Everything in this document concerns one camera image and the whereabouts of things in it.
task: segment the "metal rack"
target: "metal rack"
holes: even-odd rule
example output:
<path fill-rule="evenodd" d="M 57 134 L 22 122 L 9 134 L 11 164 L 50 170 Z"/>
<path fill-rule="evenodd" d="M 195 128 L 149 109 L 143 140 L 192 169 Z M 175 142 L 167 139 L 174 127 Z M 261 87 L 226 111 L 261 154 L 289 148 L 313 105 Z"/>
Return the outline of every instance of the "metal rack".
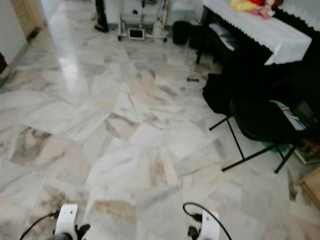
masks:
<path fill-rule="evenodd" d="M 169 0 L 164 0 L 163 5 L 163 15 L 145 15 L 145 14 L 133 14 L 133 13 L 123 13 L 123 0 L 118 0 L 118 40 L 121 41 L 122 37 L 128 37 L 128 33 L 124 32 L 122 28 L 122 23 L 132 23 L 132 24 L 153 24 L 158 18 L 162 23 L 161 35 L 145 34 L 146 38 L 162 39 L 163 42 L 167 41 L 168 32 L 165 31 L 167 13 L 168 13 Z"/>

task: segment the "table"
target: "table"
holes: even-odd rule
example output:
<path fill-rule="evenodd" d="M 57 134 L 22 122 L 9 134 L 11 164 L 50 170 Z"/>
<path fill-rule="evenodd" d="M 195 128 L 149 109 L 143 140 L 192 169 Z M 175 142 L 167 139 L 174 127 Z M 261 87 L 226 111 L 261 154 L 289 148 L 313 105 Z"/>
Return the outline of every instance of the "table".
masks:
<path fill-rule="evenodd" d="M 264 20 L 250 12 L 236 12 L 230 0 L 203 0 L 203 5 L 272 52 L 265 65 L 301 61 L 312 39 L 276 18 Z"/>

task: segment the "stuffed toy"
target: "stuffed toy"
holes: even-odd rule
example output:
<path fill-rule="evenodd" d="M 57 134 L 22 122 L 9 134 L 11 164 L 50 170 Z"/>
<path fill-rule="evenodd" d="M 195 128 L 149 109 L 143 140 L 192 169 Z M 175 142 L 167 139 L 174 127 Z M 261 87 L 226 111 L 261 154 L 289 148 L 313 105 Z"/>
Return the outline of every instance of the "stuffed toy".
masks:
<path fill-rule="evenodd" d="M 237 12 L 252 12 L 262 6 L 265 0 L 231 0 L 230 6 Z"/>
<path fill-rule="evenodd" d="M 271 18 L 275 12 L 272 10 L 284 3 L 284 0 L 265 0 L 263 6 L 258 6 L 252 11 L 254 15 L 261 15 L 263 19 Z"/>

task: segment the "black chair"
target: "black chair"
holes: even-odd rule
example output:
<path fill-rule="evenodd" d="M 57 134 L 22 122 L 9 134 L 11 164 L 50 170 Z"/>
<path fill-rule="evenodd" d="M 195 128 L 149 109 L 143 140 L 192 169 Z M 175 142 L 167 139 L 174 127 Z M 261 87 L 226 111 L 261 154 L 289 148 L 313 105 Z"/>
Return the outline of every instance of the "black chair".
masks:
<path fill-rule="evenodd" d="M 303 68 L 295 71 L 295 73 L 290 75 L 286 80 L 279 83 L 276 87 L 273 87 L 272 90 L 268 90 L 260 97 L 252 99 L 236 98 L 231 100 L 229 103 L 231 114 L 227 115 L 226 118 L 209 129 L 212 131 L 227 121 L 242 157 L 242 160 L 223 168 L 223 172 L 276 148 L 282 158 L 282 162 L 274 171 L 277 174 L 294 153 L 302 138 L 319 136 L 320 131 L 317 121 L 319 118 L 317 116 L 320 116 L 318 110 L 320 108 L 320 97 L 318 93 L 320 84 L 317 83 L 318 78 L 315 77 L 314 73 L 315 72 L 312 72 L 309 67 L 307 69 Z M 306 101 L 310 109 L 313 110 L 312 121 L 307 123 L 308 127 L 306 129 L 296 130 L 282 110 L 274 102 L 270 102 L 270 99 L 280 100 L 289 106 L 292 112 L 302 100 Z M 271 142 L 272 145 L 245 157 L 229 122 L 229 118 L 232 116 L 235 118 L 241 133 L 245 137 L 253 141 Z M 279 149 L 280 145 L 291 145 L 286 156 L 283 156 L 281 153 Z"/>

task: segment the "yellow plush toy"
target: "yellow plush toy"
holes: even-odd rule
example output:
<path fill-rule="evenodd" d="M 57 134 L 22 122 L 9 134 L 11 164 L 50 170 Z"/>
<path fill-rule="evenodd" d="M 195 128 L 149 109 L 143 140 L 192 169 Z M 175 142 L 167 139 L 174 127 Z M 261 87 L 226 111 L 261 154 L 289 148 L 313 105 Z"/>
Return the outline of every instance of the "yellow plush toy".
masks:
<path fill-rule="evenodd" d="M 252 12 L 264 4 L 264 0 L 231 0 L 230 6 L 237 12 Z"/>

